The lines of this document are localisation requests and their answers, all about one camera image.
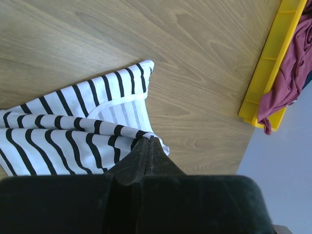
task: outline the maroon garment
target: maroon garment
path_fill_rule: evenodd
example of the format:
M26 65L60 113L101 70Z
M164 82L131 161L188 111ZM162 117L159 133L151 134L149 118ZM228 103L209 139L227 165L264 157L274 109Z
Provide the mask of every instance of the maroon garment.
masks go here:
M271 134L268 117L298 98L308 73L312 70L312 0L309 0L292 41L279 68L274 85L263 95L258 110L258 122Z

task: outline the yellow tray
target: yellow tray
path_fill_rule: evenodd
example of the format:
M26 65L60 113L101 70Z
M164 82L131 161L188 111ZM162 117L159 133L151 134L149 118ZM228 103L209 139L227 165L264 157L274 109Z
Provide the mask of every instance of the yellow tray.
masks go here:
M240 107L238 115L244 121L257 128L263 128L258 123L258 107L262 95L268 93L275 81L279 67L293 38L307 0L282 0L267 41L255 68L248 90ZM286 107L269 117L272 130L276 131Z

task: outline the wood grain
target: wood grain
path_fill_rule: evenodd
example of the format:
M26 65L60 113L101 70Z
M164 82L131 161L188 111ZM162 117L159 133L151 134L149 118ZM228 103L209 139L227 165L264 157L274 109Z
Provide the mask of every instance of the wood grain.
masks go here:
M171 159L233 174L253 132L237 112L279 3L0 0L0 108L152 59L147 108Z

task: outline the striped shirt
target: striped shirt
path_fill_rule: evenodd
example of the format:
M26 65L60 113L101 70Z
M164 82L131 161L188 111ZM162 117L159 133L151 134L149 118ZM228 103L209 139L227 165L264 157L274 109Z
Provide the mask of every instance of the striped shirt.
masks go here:
M145 106L153 67L146 60L0 111L0 165L9 176L106 172L139 138L157 137Z

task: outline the black object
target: black object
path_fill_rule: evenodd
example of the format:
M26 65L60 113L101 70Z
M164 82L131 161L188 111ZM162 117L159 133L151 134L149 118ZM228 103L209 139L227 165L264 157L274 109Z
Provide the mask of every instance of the black object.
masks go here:
M312 80L312 71L309 72L309 74L307 75L306 81L304 82L304 85L302 87L302 89L304 89Z
M142 138L103 175L0 182L0 233L272 234L261 191L243 176L187 176Z

